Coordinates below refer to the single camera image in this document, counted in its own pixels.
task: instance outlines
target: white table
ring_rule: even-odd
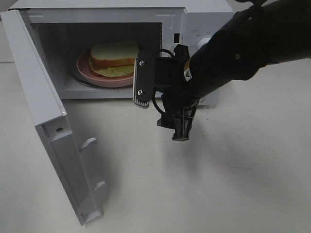
[[[216,106],[197,111],[184,143],[156,126],[153,107],[65,101],[77,140],[98,139],[109,188],[104,217],[81,227],[15,66],[0,64],[0,232],[309,233],[310,74],[302,60],[224,86]]]

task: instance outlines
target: white microwave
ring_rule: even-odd
[[[94,44],[136,40],[150,50],[189,47],[193,55],[233,16],[225,0],[18,0],[1,13],[35,128],[81,223],[101,215],[104,177],[87,173],[61,99],[132,98],[132,87],[79,82],[77,56]],[[215,103],[209,95],[206,105]]]

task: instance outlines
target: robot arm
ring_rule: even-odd
[[[248,80],[266,65],[311,57],[311,1],[252,0],[191,58],[178,45],[171,58],[140,51],[133,101],[147,108],[152,100],[161,113],[158,126],[175,129],[173,140],[188,140],[199,100],[231,80]],[[165,111],[156,104],[163,93]]]

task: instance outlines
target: pink plate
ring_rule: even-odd
[[[88,58],[89,58],[89,51],[86,51],[83,54],[81,54],[77,60],[77,69],[81,74],[81,76],[91,84],[111,88],[129,86],[133,84],[133,73],[123,77],[115,77],[115,78],[109,78],[101,75],[99,75],[100,77],[96,77],[89,70]]]

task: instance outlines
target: bread slice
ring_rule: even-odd
[[[96,67],[119,67],[134,65],[138,52],[135,40],[110,42],[93,46],[90,57]]]
[[[134,65],[125,65],[119,67],[96,67],[93,65],[91,58],[88,60],[89,70],[96,77],[105,76],[109,78],[119,78],[133,74]]]

